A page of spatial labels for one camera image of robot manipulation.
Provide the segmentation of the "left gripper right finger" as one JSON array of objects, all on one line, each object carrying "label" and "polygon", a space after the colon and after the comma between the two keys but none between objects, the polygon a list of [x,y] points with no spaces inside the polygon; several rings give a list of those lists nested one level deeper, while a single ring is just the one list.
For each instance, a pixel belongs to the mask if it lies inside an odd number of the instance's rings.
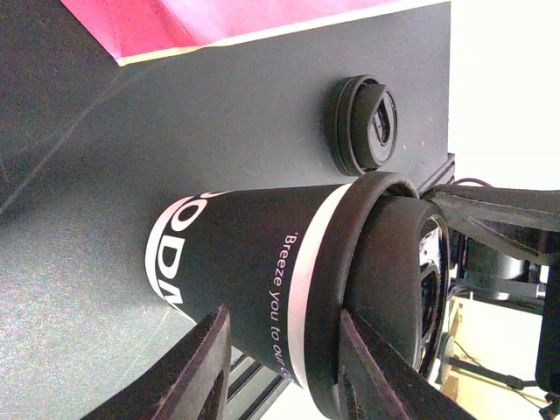
[{"label": "left gripper right finger", "polygon": [[339,325],[341,419],[471,419],[433,388],[361,316]]}]

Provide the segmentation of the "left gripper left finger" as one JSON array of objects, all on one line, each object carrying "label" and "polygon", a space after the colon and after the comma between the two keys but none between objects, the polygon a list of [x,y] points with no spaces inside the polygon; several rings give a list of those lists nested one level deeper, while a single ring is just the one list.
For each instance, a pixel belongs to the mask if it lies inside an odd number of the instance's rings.
[{"label": "left gripper left finger", "polygon": [[86,419],[222,419],[231,365],[230,316],[207,314],[157,363]]}]

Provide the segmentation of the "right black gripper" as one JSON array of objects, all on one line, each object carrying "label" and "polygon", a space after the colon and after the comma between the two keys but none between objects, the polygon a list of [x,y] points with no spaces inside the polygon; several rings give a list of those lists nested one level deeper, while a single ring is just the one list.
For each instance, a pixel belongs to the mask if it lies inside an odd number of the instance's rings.
[{"label": "right black gripper", "polygon": [[538,387],[557,394],[559,191],[437,185],[423,198],[436,204],[454,229],[451,266],[457,276],[450,292],[542,317],[533,381],[456,358],[450,364],[515,391]]}]

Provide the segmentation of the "black plastic cup lid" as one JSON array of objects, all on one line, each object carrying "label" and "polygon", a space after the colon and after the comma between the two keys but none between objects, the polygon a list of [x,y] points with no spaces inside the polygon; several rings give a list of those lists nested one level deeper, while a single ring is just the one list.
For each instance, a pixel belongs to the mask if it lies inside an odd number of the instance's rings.
[{"label": "black plastic cup lid", "polygon": [[307,388],[338,407],[340,314],[362,316],[423,377],[441,335],[449,259],[441,211],[401,174],[370,172],[348,186],[318,246],[303,329]]}]

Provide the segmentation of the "cake print paper bag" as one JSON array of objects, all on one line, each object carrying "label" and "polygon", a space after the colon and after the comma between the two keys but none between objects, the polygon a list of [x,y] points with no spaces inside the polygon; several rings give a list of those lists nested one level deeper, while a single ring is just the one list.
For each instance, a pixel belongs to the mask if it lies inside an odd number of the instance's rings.
[{"label": "cake print paper bag", "polygon": [[66,0],[63,4],[121,67],[426,5],[368,0]]}]

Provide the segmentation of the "black paper coffee cup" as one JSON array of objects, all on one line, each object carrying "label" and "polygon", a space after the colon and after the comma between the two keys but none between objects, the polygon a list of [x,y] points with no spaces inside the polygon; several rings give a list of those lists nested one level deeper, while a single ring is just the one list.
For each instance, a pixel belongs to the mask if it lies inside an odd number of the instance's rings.
[{"label": "black paper coffee cup", "polygon": [[312,276],[346,192],[346,185],[320,185],[180,199],[150,231],[145,251],[150,285],[193,321],[226,306],[234,345],[306,387]]}]

